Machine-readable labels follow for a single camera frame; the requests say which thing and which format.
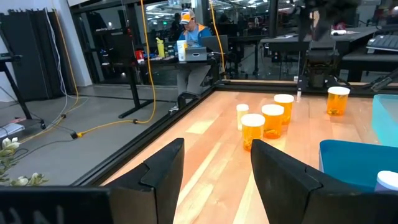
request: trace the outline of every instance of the gray floor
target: gray floor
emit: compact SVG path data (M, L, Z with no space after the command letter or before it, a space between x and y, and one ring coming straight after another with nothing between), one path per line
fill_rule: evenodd
M140 88L139 93L142 97L152 98L152 95L148 94L148 90L150 88ZM125 86L90 86L82 89L81 92L91 95L131 98L131 93L127 94L129 91ZM157 92L162 93L161 96L165 99L175 100L173 99L176 95L175 89L161 89ZM74 100L68 100L68 105L73 103ZM23 116L19 105L4 108L8 104L0 103L0 124L8 123L13 117ZM46 119L47 123L50 123L59 114L64 104L65 98L27 103L29 109ZM69 185L164 116L173 105L173 103L157 102L155 117L148 124L117 124L98 129L72 142L60 142L40 148L21 159L18 165L10 169L8 173L10 177L16 179L22 175L32 175L32 173L38 172L44 174L49 180L47 185ZM101 124L119 121L118 115L132 107L132 100L88 97L88 101L69 113L60 125L76 132L85 131ZM125 119L147 119L152 112L152 107L153 104L146 106ZM34 126L23 131L23 135L29 136L39 131L41 131L39 126ZM68 131L57 128L27 141L20 148L31 151L52 141L70 139Z

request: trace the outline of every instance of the blue plastic tub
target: blue plastic tub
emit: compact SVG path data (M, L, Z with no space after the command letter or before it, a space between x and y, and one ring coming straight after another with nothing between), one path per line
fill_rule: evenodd
M372 128L381 144L398 147L398 96L375 95Z
M379 171L398 172L398 148L324 140L320 143L319 164L322 172L371 192Z

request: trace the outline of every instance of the monitor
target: monitor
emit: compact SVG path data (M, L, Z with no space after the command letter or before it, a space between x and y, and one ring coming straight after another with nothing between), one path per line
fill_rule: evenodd
M228 53L228 36L227 35L219 35L221 46L223 48L224 53ZM202 37L201 44L204 47L207 47L213 52L221 52L220 45L218 43L217 36L213 35L210 37Z

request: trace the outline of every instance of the wooden table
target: wooden table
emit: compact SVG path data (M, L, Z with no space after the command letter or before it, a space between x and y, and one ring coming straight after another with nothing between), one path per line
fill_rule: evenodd
M185 138L185 164L174 223L268 223L250 153L243 150L242 134L236 127L236 105L246 103L251 113L260 113L262 105L273 102L273 96L214 92L105 183L181 137ZM372 99L349 98L346 114L330 117L326 96L304 96L294 103L284 135L265 141L318 168L319 142L324 139L378 144L371 116Z

